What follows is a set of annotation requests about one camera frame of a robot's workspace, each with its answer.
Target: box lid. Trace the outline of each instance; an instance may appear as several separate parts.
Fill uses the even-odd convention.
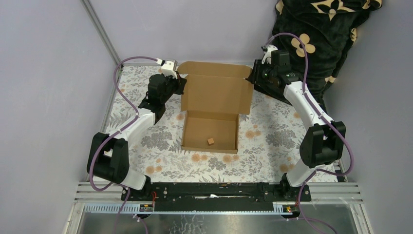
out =
[[[188,74],[181,100],[183,111],[249,114],[254,86],[245,80],[248,66],[193,62],[182,63],[180,74]]]

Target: small wooden cube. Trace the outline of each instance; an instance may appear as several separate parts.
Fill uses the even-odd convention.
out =
[[[214,139],[212,139],[212,138],[210,138],[210,139],[208,139],[208,145],[213,145],[215,142],[214,142]]]

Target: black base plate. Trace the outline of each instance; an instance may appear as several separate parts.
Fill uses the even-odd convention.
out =
[[[297,201],[299,188],[282,195],[279,184],[269,183],[153,183],[144,190],[156,192],[155,211],[273,211],[272,202]],[[151,193],[131,189],[129,201],[152,201]],[[305,185],[301,201],[311,201]]]

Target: black blanket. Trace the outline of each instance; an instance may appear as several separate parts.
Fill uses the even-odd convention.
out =
[[[324,92],[333,84],[356,41],[356,28],[380,7],[381,0],[280,0],[276,4],[272,33],[293,33],[304,42],[309,60],[308,89],[322,107]],[[302,76],[304,53],[298,40],[281,36],[272,44],[290,52],[290,63]]]

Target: cable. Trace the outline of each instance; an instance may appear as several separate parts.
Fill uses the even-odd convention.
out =
[[[146,234],[149,234],[148,225],[146,224],[146,222],[145,222],[141,217],[138,217],[138,222],[142,222],[142,223],[143,223],[143,226],[145,227],[145,233],[146,233]]]
[[[312,221],[312,222],[316,222],[316,223],[321,223],[324,224],[325,226],[327,226],[328,228],[330,228],[334,233],[337,233],[337,231],[328,223],[318,220],[318,219],[314,219],[314,218],[307,218],[308,220]],[[283,219],[276,219],[276,222],[288,222],[288,221],[298,221],[298,220],[304,220],[304,218],[283,218]]]
[[[311,173],[311,175],[302,183],[302,185],[301,185],[301,187],[300,187],[300,191],[299,191],[299,194],[298,194],[298,207],[299,207],[299,209],[300,209],[300,211],[301,211],[301,214],[302,214],[303,219],[304,219],[314,230],[316,230],[317,232],[319,232],[319,233],[321,233],[321,234],[325,234],[325,233],[322,232],[320,229],[318,229],[318,228],[316,228],[315,226],[313,226],[313,225],[310,223],[310,219],[307,218],[307,217],[305,217],[304,213],[302,212],[302,210],[301,210],[301,194],[302,194],[302,191],[303,191],[304,186],[306,185],[306,183],[307,183],[317,172],[324,172],[324,173],[328,173],[328,174],[334,175],[334,176],[346,176],[346,175],[348,175],[348,174],[353,170],[353,168],[354,168],[354,155],[353,155],[353,151],[352,151],[352,149],[351,149],[350,144],[348,143],[348,141],[347,141],[347,140],[343,137],[343,135],[337,130],[337,128],[335,128],[335,127],[322,115],[322,113],[318,110],[317,106],[311,101],[310,97],[309,97],[308,94],[305,92],[305,90],[306,90],[306,82],[307,82],[307,73],[308,73],[308,54],[307,54],[307,51],[306,51],[306,49],[305,49],[305,44],[301,41],[301,39],[300,39],[299,37],[297,37],[296,35],[292,34],[292,33],[278,33],[278,34],[273,35],[273,36],[268,40],[268,42],[267,42],[265,45],[268,45],[269,43],[271,43],[271,42],[274,40],[274,38],[279,37],[279,36],[283,36],[283,35],[291,36],[291,37],[294,37],[295,39],[297,39],[297,40],[300,42],[300,45],[301,45],[301,47],[302,47],[302,49],[303,49],[303,51],[304,51],[305,69],[304,69],[304,76],[303,76],[303,80],[302,80],[302,94],[304,95],[304,97],[305,97],[305,99],[307,100],[307,102],[311,105],[311,107],[313,108],[313,110],[317,113],[317,115],[319,116],[319,118],[320,118],[321,120],[323,120],[323,122],[324,122],[325,124],[327,124],[327,126],[328,126],[329,128],[331,128],[331,129],[333,130],[333,132],[335,132],[335,133],[337,134],[337,136],[340,138],[340,140],[341,140],[341,141],[343,142],[343,144],[346,146],[346,149],[347,149],[347,151],[349,152],[349,156],[350,156],[350,166],[349,166],[349,168],[347,169],[346,172],[344,172],[344,173],[334,173],[334,172],[330,172],[330,171],[327,171],[327,170],[324,170],[324,169],[316,169],[316,170],[313,171],[313,173]],[[326,224],[326,225],[327,225],[329,228],[331,228],[335,233],[337,233],[337,231],[336,231],[333,227],[331,227],[331,226],[328,225],[327,223],[324,223],[324,224]]]
[[[121,205],[120,208],[119,208],[119,211],[118,211],[117,214],[116,214],[115,224],[113,225],[113,234],[116,233],[117,220],[119,219],[120,212],[123,210],[123,207],[125,206],[125,203],[126,203],[126,201],[128,200],[128,198],[129,198],[129,195],[131,195],[131,190],[130,190],[130,189],[128,189],[128,193],[126,194],[126,198],[125,198],[125,200],[123,201],[122,205]]]
[[[138,118],[139,118],[138,108],[136,108],[136,106],[135,106],[127,97],[125,97],[125,95],[123,95],[123,93],[122,93],[122,91],[120,91],[120,88],[119,88],[119,86],[117,85],[117,81],[116,81],[116,73],[117,73],[117,70],[120,68],[120,66],[122,66],[122,64],[123,64],[124,62],[129,61],[129,60],[132,60],[132,59],[149,59],[149,60],[153,60],[153,61],[155,61],[155,62],[158,61],[158,60],[155,59],[155,58],[146,57],[146,56],[130,57],[130,58],[127,58],[127,59],[124,59],[124,60],[120,61],[119,64],[116,66],[114,72],[113,72],[113,83],[114,83],[114,85],[115,85],[115,88],[116,88],[117,92],[118,92],[118,93],[121,95],[121,97],[135,110],[136,116],[135,116],[135,118],[133,118],[129,123],[127,123],[124,127],[122,127],[122,128],[120,129],[120,131],[116,131],[114,134],[112,134],[112,135],[110,135],[108,138],[106,138],[106,139],[102,142],[102,144],[99,145],[98,149],[96,150],[95,154],[93,155],[93,158],[92,158],[92,161],[91,161],[91,166],[90,166],[90,169],[89,169],[89,182],[90,182],[90,184],[91,184],[91,187],[92,187],[94,190],[98,191],[98,192],[102,192],[102,191],[106,190],[109,186],[111,186],[111,185],[113,184],[112,182],[110,182],[110,183],[107,184],[105,187],[103,187],[103,188],[98,188],[98,187],[96,187],[96,185],[95,185],[94,182],[93,182],[93,169],[94,169],[94,164],[96,163],[96,160],[97,160],[97,157],[98,157],[99,153],[102,151],[102,149],[103,149],[103,147],[106,145],[106,143],[108,143],[112,138],[114,138],[114,137],[115,137],[116,135],[118,135],[120,132],[124,131],[124,130],[127,129],[129,126],[131,126],[133,123],[135,123],[135,122],[138,120]],[[120,185],[121,187],[123,187],[124,189],[128,190],[128,194],[126,195],[125,200],[124,200],[123,203],[122,203],[122,206],[120,207],[118,213],[116,214],[115,224],[114,224],[114,226],[113,226],[113,233],[115,233],[115,231],[116,231],[116,225],[117,225],[117,221],[118,221],[120,212],[122,211],[123,207],[125,206],[126,201],[127,201],[128,198],[129,198],[129,195],[131,194],[131,190],[130,190],[127,186],[124,186],[124,185],[121,185],[121,184],[119,184],[119,185]],[[145,222],[143,222],[143,223],[144,223],[145,228],[146,228],[146,233],[148,233],[148,227],[146,226],[146,223],[145,223]]]

